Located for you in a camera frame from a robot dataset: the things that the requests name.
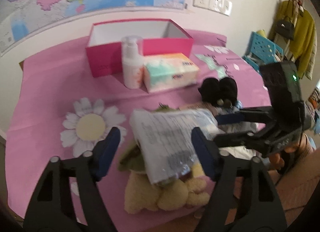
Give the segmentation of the right forearm pink sleeve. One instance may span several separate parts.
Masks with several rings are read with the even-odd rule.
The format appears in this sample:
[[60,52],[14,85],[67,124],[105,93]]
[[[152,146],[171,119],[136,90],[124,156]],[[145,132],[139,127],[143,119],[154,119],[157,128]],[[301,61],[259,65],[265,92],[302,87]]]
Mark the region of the right forearm pink sleeve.
[[270,170],[283,206],[287,224],[299,216],[319,182],[319,149],[308,147],[295,166],[283,177]]

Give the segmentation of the right hand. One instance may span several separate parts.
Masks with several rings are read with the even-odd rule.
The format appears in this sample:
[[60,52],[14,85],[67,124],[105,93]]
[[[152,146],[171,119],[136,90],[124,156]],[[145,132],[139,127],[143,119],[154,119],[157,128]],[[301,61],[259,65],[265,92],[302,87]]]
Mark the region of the right hand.
[[304,156],[313,152],[308,136],[305,133],[300,135],[298,141],[291,142],[284,150],[268,157],[272,169],[281,170],[292,168],[295,163]]

